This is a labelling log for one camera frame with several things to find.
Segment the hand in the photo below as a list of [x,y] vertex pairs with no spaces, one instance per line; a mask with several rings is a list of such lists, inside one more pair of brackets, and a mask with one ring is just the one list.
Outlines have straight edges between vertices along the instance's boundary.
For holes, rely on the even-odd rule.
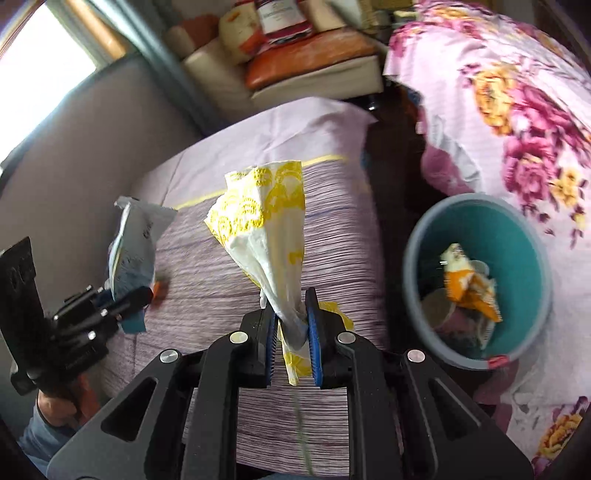
[[76,406],[69,400],[63,398],[48,397],[41,390],[37,395],[37,406],[41,415],[49,425],[63,427],[69,425],[76,428]]
[[69,400],[57,397],[49,397],[41,390],[37,395],[39,411],[49,425],[63,427],[68,425],[77,429],[84,425],[100,409],[95,392],[91,389],[88,378],[85,374],[78,377],[76,382],[70,386],[72,393],[78,399],[80,405],[80,418],[76,420],[76,406]]

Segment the grey bin rim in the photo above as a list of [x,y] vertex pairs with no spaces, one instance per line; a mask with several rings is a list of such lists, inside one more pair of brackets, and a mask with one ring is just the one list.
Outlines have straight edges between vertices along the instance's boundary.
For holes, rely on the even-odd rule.
[[512,362],[518,359],[534,343],[544,327],[552,307],[553,290],[550,262],[538,233],[536,233],[534,228],[523,218],[519,211],[503,200],[499,200],[484,193],[462,193],[460,195],[448,197],[431,207],[418,221],[408,239],[402,263],[402,289],[410,321],[421,341],[433,354],[454,367],[466,370],[490,370],[491,367],[487,360],[476,360],[460,355],[447,346],[439,338],[439,335],[431,329],[427,323],[427,319],[423,315],[418,296],[417,282],[415,280],[417,278],[417,256],[419,247],[427,228],[442,211],[452,205],[466,202],[486,203],[488,206],[506,213],[525,232],[534,247],[542,274],[542,298],[540,309],[538,311],[538,317],[525,339],[517,348],[507,354],[508,360]]

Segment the sleeve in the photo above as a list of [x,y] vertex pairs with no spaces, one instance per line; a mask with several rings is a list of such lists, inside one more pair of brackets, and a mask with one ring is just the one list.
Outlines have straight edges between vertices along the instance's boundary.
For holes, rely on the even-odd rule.
[[35,404],[33,417],[18,444],[41,473],[46,475],[51,458],[74,434],[75,431],[70,427],[49,425]]

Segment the window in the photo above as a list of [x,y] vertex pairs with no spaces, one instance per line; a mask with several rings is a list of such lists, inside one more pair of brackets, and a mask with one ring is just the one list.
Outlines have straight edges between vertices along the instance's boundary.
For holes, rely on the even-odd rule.
[[95,70],[94,62],[50,10],[40,6],[0,59],[0,166]]

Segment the red label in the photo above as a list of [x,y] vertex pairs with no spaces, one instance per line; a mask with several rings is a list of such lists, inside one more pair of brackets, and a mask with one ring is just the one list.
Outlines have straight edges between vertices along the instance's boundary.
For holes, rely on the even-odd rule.
[[488,360],[488,368],[494,370],[509,363],[509,357],[506,355],[492,356]]

